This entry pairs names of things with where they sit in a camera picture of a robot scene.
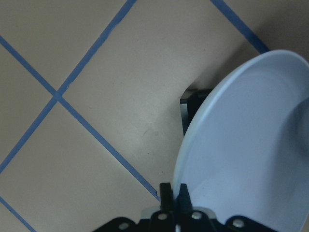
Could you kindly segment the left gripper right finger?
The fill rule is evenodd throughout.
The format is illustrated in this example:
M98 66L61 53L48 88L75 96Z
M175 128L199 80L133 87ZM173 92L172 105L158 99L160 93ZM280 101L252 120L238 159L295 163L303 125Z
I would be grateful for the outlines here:
M181 183L178 195L178 208L181 213L190 213L193 210L187 185Z

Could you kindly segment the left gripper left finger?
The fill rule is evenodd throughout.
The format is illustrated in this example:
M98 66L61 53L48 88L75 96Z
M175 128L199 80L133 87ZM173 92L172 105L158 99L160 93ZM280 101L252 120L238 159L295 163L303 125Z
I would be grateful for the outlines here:
M160 183L160 208L163 211L174 210L173 191L170 183Z

